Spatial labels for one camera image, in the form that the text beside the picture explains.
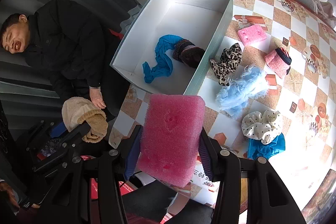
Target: person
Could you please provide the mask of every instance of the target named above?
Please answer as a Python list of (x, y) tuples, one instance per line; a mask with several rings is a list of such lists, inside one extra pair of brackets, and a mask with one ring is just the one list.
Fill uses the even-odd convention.
[(63, 102), (84, 97), (107, 116), (118, 115), (129, 87), (110, 67), (120, 39), (84, 6), (51, 0), (34, 15), (10, 15), (0, 29), (0, 42), (12, 54), (22, 52)]
[[(5, 182), (5, 180), (0, 178), (0, 204), (2, 210), (1, 220), (4, 221), (4, 223), (33, 224), (34, 218), (40, 206), (37, 204), (32, 204), (31, 208), (29, 208), (28, 210), (24, 210), (19, 206), (19, 201), (20, 198), (18, 194), (7, 182)], [(16, 216), (16, 219), (18, 221), (15, 221), (15, 219), (11, 217), (11, 213)]]

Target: tablecloth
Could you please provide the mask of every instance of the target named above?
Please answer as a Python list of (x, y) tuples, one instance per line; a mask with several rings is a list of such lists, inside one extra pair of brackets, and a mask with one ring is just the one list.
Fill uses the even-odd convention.
[[(232, 17), (216, 58), (224, 48), (238, 42), (243, 56), (236, 76), (252, 63), (274, 75), (265, 64), (264, 56), (276, 47), (284, 47), (292, 58), (291, 70), (284, 79), (276, 75), (275, 89), (269, 90), (266, 97), (250, 99), (243, 114), (233, 119), (220, 111), (215, 103), (221, 86), (210, 68), (198, 92), (206, 103), (204, 128), (223, 148), (239, 157), (246, 157), (248, 140), (241, 131), (242, 117), (253, 111), (280, 111), (286, 151), (269, 161), (299, 208), (303, 209), (323, 181), (335, 155), (336, 33), (294, 0), (234, 0), (234, 15), (262, 16), (267, 27), (267, 39), (244, 47), (237, 35), (239, 23)], [(308, 61), (315, 59), (315, 73), (309, 70), (311, 64), (304, 57)], [(149, 93), (130, 87), (113, 126), (111, 139), (129, 136), (137, 124), (144, 123), (149, 98)], [(315, 136), (308, 130), (311, 127), (316, 128)], [(246, 180), (242, 180), (241, 211), (247, 206), (246, 189)], [(176, 190), (200, 203), (215, 206), (217, 185), (206, 178), (200, 162), (192, 181), (184, 189)]]

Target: pink foam block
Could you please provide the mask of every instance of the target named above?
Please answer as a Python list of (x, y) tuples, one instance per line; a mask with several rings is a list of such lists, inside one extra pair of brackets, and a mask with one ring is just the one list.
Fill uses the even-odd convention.
[(187, 185), (196, 165), (204, 112), (200, 96), (151, 95), (138, 167), (159, 180)]
[(266, 33), (258, 24), (239, 30), (238, 36), (244, 46), (263, 41), (267, 38)]

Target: blue object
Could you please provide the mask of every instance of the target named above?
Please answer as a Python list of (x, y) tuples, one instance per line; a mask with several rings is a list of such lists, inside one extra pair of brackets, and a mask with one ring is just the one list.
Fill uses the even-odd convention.
[(199, 156), (201, 157), (202, 161), (202, 166), (205, 175), (212, 180), (213, 179), (213, 173), (212, 173), (212, 167), (211, 167), (211, 158), (208, 152), (208, 149), (204, 143), (204, 140), (202, 138), (202, 133), (201, 136), (199, 137), (199, 145), (198, 145), (198, 153)]
[(286, 150), (285, 137), (281, 133), (276, 136), (269, 144), (262, 144), (260, 140), (254, 140), (249, 138), (249, 148), (247, 150), (247, 157), (255, 160), (258, 157), (270, 157), (279, 154)]
[(167, 50), (175, 49), (175, 45), (183, 38), (177, 35), (167, 34), (160, 37), (155, 47), (155, 60), (157, 65), (150, 69), (147, 62), (142, 64), (143, 73), (145, 74), (145, 82), (150, 84), (154, 78), (159, 76), (170, 76), (173, 71), (173, 63), (171, 59), (165, 54)]
[(225, 110), (232, 117), (238, 117), (247, 106), (249, 98), (256, 99), (265, 96), (268, 83), (266, 72), (255, 65), (246, 66), (241, 77), (232, 80), (229, 86), (224, 86), (216, 96), (220, 110)]
[(141, 138), (142, 138), (142, 130), (143, 130), (143, 127), (140, 126), (138, 134), (134, 138), (132, 147), (128, 152), (128, 155), (126, 158), (125, 172), (124, 172), (125, 181), (129, 180), (129, 178), (134, 174), (135, 166), (138, 162), (138, 158), (140, 155), (140, 143), (141, 143)]
[(65, 127), (64, 122), (60, 122), (58, 125), (56, 125), (56, 126), (51, 130), (50, 137), (51, 137), (51, 138), (59, 137), (59, 136), (62, 135), (66, 130), (67, 130), (67, 128)]

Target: cardboard box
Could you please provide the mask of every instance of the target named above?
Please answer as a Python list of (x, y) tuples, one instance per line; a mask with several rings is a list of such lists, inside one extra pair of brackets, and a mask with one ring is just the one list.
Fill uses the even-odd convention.
[[(148, 0), (122, 39), (111, 66), (133, 85), (162, 94), (197, 94), (232, 19), (233, 0)], [(166, 54), (173, 62), (169, 77), (145, 83), (142, 64), (154, 67), (160, 37), (173, 34), (205, 50), (195, 70)]]

